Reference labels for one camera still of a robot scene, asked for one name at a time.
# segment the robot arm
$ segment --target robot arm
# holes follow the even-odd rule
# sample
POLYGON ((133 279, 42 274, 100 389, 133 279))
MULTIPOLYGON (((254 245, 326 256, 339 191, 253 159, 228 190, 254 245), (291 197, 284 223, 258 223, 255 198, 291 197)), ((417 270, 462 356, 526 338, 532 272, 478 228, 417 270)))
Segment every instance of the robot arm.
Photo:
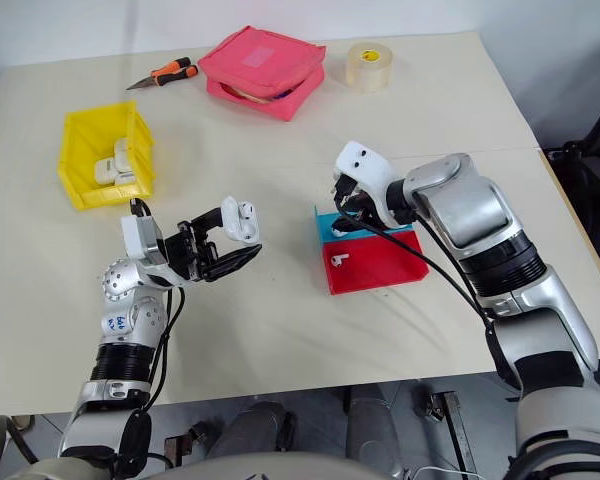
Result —
POLYGON ((150 400, 153 373, 160 353, 166 355, 173 322, 163 294, 201 280, 213 282, 240 269, 261 249, 255 209, 248 202, 227 197, 219 208, 180 222, 178 233, 167 239, 144 202, 135 199, 131 209, 133 215, 121 220, 127 257, 103 275, 105 313, 96 365, 59 449, 59 456, 86 460, 116 478, 134 477, 146 464, 147 410, 157 395, 150 400), (245 247, 218 256, 207 240, 214 227, 245 247))
MULTIPOLYGON (((584 454, 600 447, 596 343, 500 189, 476 172, 466 154, 448 155, 399 177, 384 158, 355 142, 341 152, 335 175, 340 208, 381 229, 426 219, 471 282, 478 308, 489 319, 487 344, 498 373, 522 390, 519 458, 511 478, 524 478, 516 475, 540 465, 556 473, 581 468, 555 459, 569 448, 568 453, 584 454), (583 440, 586 445, 572 443, 583 440), (544 461, 534 465, 542 455, 544 461)), ((336 223, 338 230, 352 229, 344 217, 336 223)))

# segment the gray wall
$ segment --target gray wall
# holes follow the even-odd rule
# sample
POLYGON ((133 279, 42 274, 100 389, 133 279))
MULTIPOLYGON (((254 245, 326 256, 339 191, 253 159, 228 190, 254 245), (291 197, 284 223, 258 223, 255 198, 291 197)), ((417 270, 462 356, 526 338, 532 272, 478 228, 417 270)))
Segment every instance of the gray wall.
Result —
POLYGON ((600 114, 600 0, 0 0, 0 73, 213 45, 245 24, 313 40, 477 30, 543 146, 600 114))

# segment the yellow bin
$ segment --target yellow bin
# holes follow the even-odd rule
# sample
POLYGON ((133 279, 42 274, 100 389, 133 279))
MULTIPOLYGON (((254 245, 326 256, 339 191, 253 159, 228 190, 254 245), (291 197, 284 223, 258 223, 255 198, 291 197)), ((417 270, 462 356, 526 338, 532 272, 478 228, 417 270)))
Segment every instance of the yellow bin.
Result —
POLYGON ((58 175, 73 206, 86 210, 133 197, 149 197, 155 177, 151 166, 152 144, 149 128, 136 111, 135 102, 68 113, 58 175), (120 186, 98 185, 95 163, 113 157, 113 144, 122 137, 127 137, 127 158, 136 181, 120 186))

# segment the pink bag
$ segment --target pink bag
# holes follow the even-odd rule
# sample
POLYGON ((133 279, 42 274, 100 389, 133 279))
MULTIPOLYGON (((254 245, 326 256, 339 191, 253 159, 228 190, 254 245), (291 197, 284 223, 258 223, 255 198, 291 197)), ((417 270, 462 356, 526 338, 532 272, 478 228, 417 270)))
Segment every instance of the pink bag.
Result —
POLYGON ((253 27, 227 37, 198 61, 211 95, 291 120, 322 83, 326 47, 253 27))

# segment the white table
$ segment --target white table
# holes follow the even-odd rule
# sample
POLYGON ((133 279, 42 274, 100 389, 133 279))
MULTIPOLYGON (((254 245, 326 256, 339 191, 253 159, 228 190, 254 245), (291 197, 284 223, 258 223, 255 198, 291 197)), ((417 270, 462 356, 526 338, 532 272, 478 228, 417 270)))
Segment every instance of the white table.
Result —
MULTIPOLYGON (((128 207, 73 210, 55 170, 66 112, 129 98, 156 141, 148 201, 163 233, 232 194, 256 205, 264 244, 239 273, 189 289, 161 402, 494 368, 479 318, 435 272, 419 283, 329 295, 313 207, 333 209, 332 167, 350 139, 404 172, 449 152, 470 153, 510 197, 600 348, 599 261, 477 35, 379 40, 395 57, 386 90, 349 90, 343 69, 355 41, 327 42, 327 78, 291 123, 209 97, 202 76, 124 91, 148 70, 207 49, 7 70, 0 80, 0 413, 70 410, 90 375, 99 278, 124 253, 119 218, 128 207)), ((417 231, 424 251, 450 270, 417 231)))

